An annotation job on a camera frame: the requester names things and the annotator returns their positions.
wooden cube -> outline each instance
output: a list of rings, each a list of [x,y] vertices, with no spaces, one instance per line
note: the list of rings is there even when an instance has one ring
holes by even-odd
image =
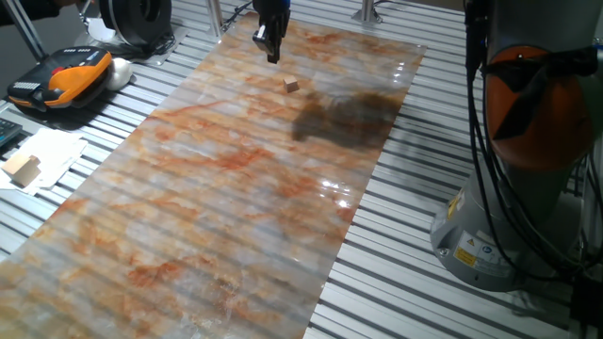
[[[3,166],[2,170],[12,181],[20,186],[27,186],[41,173],[38,169],[40,160],[34,155],[13,155]]]
[[[298,84],[298,79],[293,75],[286,75],[283,78],[283,85],[285,87],[285,91],[287,93],[294,92],[300,89],[300,85]]]

metal pole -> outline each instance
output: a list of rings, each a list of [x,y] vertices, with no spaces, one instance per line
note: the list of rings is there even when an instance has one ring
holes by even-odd
[[[21,2],[19,0],[2,0],[2,5],[7,9],[10,18],[17,26],[19,33],[21,33],[21,36],[25,40],[27,47],[29,47],[31,54],[34,55],[34,58],[38,60],[38,62],[42,62],[46,59],[48,54],[42,47],[38,32],[31,23],[31,20],[29,20],[23,6],[21,6]]]
[[[383,19],[375,10],[375,0],[363,0],[362,9],[358,10],[351,18],[364,23],[380,24],[383,22]]]
[[[207,2],[207,14],[209,15],[209,23],[211,25],[211,32],[216,37],[222,36],[222,26],[224,25],[224,19],[222,18],[222,9],[220,8],[219,0],[206,0]]]

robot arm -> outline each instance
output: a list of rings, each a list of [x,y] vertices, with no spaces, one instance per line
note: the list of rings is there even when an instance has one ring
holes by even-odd
[[[253,0],[253,8],[259,13],[259,29],[253,41],[268,55],[268,62],[277,63],[281,58],[281,41],[289,23],[290,0]]]

marble-patterned mat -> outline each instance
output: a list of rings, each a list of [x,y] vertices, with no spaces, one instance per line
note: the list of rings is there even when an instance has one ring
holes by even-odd
[[[1,338],[303,335],[425,47],[293,21],[272,65],[256,27],[0,264]]]

